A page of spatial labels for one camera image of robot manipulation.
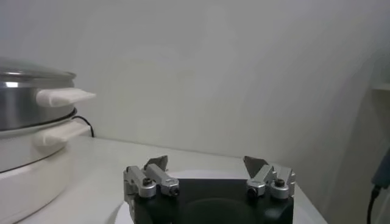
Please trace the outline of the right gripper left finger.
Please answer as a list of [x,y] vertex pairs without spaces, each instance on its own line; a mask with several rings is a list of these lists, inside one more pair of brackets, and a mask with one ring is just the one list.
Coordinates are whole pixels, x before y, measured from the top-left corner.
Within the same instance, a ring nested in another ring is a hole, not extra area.
[[130,203],[136,196],[153,198],[160,193],[169,197],[180,194],[179,180],[166,173],[168,156],[151,158],[140,169],[138,166],[128,166],[123,171],[124,200]]

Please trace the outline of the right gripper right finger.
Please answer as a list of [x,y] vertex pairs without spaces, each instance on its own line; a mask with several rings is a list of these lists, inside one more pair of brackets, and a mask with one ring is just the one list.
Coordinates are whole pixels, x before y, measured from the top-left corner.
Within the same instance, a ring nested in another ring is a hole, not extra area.
[[296,175],[291,168],[275,169],[264,159],[250,156],[245,156],[243,161],[250,176],[246,181],[249,198],[257,199],[267,191],[277,200],[286,200],[294,196]]

